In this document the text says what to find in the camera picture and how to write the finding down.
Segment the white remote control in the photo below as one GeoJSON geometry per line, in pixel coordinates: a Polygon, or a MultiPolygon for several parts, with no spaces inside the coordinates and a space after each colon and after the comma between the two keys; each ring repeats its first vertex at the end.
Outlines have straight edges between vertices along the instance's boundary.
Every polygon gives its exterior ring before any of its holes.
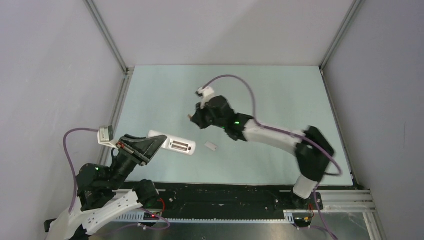
{"type": "Polygon", "coordinates": [[[150,130],[147,137],[166,136],[167,139],[162,144],[161,148],[175,153],[192,156],[196,150],[196,143],[194,141],[173,136],[170,134],[161,133],[158,131],[150,130]]]}

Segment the white battery cover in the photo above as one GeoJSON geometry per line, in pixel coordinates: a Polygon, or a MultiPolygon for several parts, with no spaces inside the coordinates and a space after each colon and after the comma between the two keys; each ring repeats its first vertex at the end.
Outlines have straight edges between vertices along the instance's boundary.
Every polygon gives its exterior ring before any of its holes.
{"type": "Polygon", "coordinates": [[[204,145],[205,145],[205,147],[207,147],[211,151],[216,151],[218,149],[218,147],[215,144],[213,144],[212,142],[209,142],[209,141],[207,141],[204,145]]]}

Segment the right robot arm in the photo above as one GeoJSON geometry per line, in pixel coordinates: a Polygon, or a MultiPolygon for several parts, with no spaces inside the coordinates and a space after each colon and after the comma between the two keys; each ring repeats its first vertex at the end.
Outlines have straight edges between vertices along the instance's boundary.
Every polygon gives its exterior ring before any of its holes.
{"type": "Polygon", "coordinates": [[[252,115],[235,112],[221,95],[213,97],[205,106],[197,103],[195,113],[189,119],[200,129],[221,128],[234,141],[261,143],[293,155],[300,175],[292,189],[290,202],[297,209],[310,203],[311,194],[327,175],[327,168],[335,155],[333,147],[316,127],[290,132],[260,126],[252,115]]]}

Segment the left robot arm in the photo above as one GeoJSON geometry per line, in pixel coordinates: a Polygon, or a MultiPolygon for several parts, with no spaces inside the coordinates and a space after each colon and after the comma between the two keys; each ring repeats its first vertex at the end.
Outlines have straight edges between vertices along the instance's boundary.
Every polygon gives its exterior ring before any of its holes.
{"type": "Polygon", "coordinates": [[[77,192],[71,206],[56,219],[47,220],[48,240],[87,240],[117,217],[139,208],[152,208],[160,200],[151,180],[143,179],[118,199],[116,191],[136,166],[146,166],[167,140],[166,135],[115,140],[109,133],[97,133],[100,145],[117,150],[110,166],[84,165],[76,176],[77,192]]]}

